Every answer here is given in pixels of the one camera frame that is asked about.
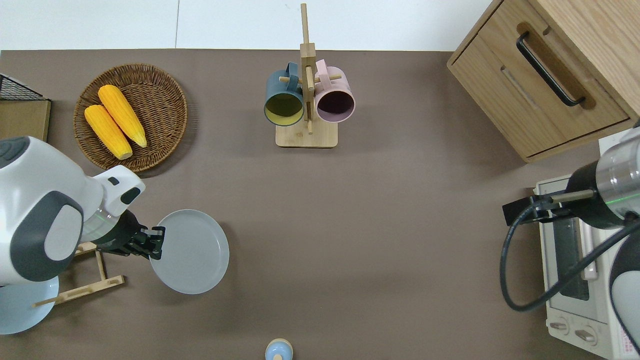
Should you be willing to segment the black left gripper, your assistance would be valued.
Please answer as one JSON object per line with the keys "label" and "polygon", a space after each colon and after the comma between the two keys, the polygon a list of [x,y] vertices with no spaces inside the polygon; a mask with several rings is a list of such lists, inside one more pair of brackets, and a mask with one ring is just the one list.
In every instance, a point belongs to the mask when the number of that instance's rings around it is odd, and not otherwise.
{"label": "black left gripper", "polygon": [[162,259],[162,248],[154,247],[150,242],[150,238],[163,240],[166,228],[162,226],[153,227],[150,230],[150,235],[146,233],[148,229],[148,227],[138,222],[137,217],[130,210],[125,210],[119,216],[114,228],[96,239],[94,244],[100,251],[113,255],[137,255],[158,261]]}

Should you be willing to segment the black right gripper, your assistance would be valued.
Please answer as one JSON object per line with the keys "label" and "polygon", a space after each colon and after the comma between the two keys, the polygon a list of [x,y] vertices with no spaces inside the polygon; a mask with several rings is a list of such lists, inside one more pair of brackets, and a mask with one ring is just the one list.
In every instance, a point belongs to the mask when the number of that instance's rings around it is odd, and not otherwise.
{"label": "black right gripper", "polygon": [[525,214],[519,224],[551,223],[551,213],[549,208],[546,208],[546,205],[549,204],[548,198],[539,194],[532,194],[513,202],[505,203],[502,206],[503,218],[505,219],[506,226],[510,227],[514,225],[518,217],[531,205],[535,204],[537,204],[537,206]]}

